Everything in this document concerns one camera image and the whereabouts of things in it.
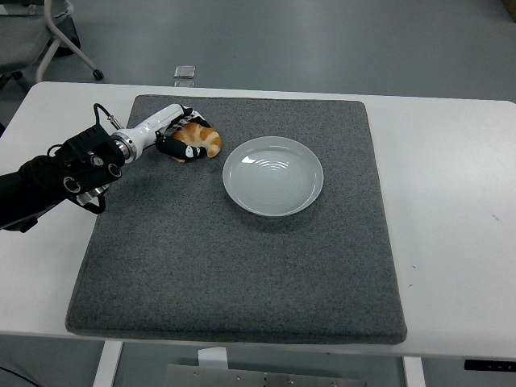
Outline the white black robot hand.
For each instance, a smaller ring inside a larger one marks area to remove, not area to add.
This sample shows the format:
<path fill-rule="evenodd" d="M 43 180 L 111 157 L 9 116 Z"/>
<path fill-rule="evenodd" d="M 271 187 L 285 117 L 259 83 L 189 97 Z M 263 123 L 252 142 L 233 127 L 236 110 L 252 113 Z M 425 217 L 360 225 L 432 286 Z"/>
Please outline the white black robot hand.
<path fill-rule="evenodd" d="M 111 138 L 127 163 L 137 160 L 151 147 L 178 162 L 202 156 L 213 158 L 222 148 L 220 134 L 204 117 L 180 104 L 166 106 L 134 127 L 119 128 Z"/>

